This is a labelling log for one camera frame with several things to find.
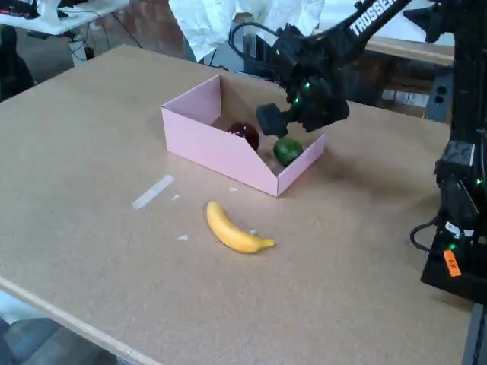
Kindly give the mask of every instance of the yellow banana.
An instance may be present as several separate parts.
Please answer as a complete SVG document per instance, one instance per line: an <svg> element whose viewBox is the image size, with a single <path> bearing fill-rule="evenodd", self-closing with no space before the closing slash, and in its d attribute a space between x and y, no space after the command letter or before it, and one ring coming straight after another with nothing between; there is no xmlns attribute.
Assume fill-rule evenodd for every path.
<svg viewBox="0 0 487 365"><path fill-rule="evenodd" d="M230 222L217 202L209 202L206 217L213 233L226 246L239 252L254 253L274 246L274 240L264 240L243 232Z"/></svg>

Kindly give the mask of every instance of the green fruit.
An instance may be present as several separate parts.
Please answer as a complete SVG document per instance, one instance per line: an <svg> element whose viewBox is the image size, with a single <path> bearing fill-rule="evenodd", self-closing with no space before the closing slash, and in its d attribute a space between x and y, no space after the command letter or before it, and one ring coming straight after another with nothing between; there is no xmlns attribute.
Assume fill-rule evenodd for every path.
<svg viewBox="0 0 487 365"><path fill-rule="evenodd" d="M289 137L283 137L274 144L275 158L284 167L289 166L303 151L301 143Z"/></svg>

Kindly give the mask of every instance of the gray floor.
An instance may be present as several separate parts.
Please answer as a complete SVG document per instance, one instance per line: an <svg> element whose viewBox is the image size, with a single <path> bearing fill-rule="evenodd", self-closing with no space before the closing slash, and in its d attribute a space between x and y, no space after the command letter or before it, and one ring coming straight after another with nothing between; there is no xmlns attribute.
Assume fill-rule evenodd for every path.
<svg viewBox="0 0 487 365"><path fill-rule="evenodd" d="M81 28L81 34L85 36L86 27ZM46 40L38 40L27 35L22 29L18 32L18 54L27 63L30 73L36 81L45 81L73 67L71 51L68 47L68 39L65 37L50 36ZM123 33L108 33L110 48L121 44L137 46L134 41ZM164 44L158 40L138 38L144 47L155 52L162 52L170 56L181 57L182 46ZM90 29L87 44L94 49L95 55L106 52L107 40L101 29Z"/></svg>

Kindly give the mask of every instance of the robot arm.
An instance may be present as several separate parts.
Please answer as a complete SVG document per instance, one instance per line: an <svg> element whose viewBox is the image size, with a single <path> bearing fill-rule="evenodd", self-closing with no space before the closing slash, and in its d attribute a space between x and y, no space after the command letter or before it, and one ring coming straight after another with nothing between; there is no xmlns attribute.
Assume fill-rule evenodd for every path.
<svg viewBox="0 0 487 365"><path fill-rule="evenodd" d="M286 90L291 108L261 106L257 118L265 135L282 137L286 125L299 121L307 132L349 116L340 68L357 59L369 39L410 0L365 0L357 11L333 28L303 36L287 25L277 32L270 56L278 82Z"/></svg>
<svg viewBox="0 0 487 365"><path fill-rule="evenodd" d="M290 122L311 132L346 119L340 68L358 58L367 41L408 4L364 0L352 16L313 36L289 25L279 29L269 65L291 106L284 112L274 104L260 106L256 116L263 133L282 137ZM487 304L487 1L434 0L430 8L404 15L426 32L428 42L450 32L456 45L451 135L434 170L441 206L431 222L411 233L415 246L429 253L422 281ZM415 241L415 233L431 225L437 231L427 248Z"/></svg>

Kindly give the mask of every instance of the pink cardboard box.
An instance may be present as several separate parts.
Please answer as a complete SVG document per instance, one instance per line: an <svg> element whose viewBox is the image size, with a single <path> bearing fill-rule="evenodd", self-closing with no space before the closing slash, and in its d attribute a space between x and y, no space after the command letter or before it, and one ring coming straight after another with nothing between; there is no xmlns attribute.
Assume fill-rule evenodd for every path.
<svg viewBox="0 0 487 365"><path fill-rule="evenodd" d="M279 170L271 157L277 138L261 134L257 154L244 138L225 131L235 121L250 122L260 130L255 108L264 103L286 108L285 97L274 84L231 74L214 76L162 106L167 149L277 197L323 153L325 135L312 136L304 153Z"/></svg>

